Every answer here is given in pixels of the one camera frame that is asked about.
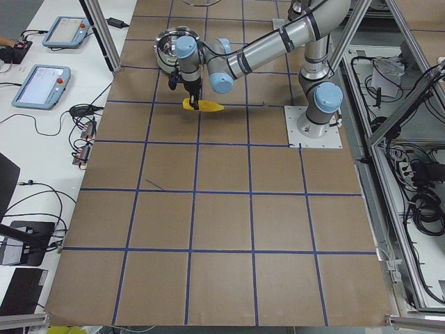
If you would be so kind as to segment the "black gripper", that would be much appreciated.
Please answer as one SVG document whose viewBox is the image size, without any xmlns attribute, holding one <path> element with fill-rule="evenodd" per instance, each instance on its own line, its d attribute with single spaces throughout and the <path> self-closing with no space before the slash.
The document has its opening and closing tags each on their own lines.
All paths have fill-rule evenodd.
<svg viewBox="0 0 445 334">
<path fill-rule="evenodd" d="M 199 98 L 200 91 L 202 88 L 202 79 L 196 79 L 194 81 L 186 81 L 184 79 L 183 82 L 184 88 L 189 93 L 189 106 L 193 107 L 194 110 L 199 110 Z"/>
</svg>

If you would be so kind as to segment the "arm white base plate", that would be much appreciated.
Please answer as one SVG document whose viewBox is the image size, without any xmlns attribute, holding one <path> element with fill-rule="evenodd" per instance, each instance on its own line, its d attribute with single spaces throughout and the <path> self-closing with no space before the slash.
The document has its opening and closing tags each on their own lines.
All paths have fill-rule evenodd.
<svg viewBox="0 0 445 334">
<path fill-rule="evenodd" d="M 339 150 L 343 148 L 335 114 L 329 123 L 315 125 L 307 119 L 306 106 L 285 106 L 285 120 L 291 148 Z"/>
<path fill-rule="evenodd" d="M 280 19 L 280 18 L 272 19 L 273 30 L 277 30 L 282 26 L 288 26 L 291 23 L 293 23 L 293 21 L 290 21 L 288 19 Z"/>
</svg>

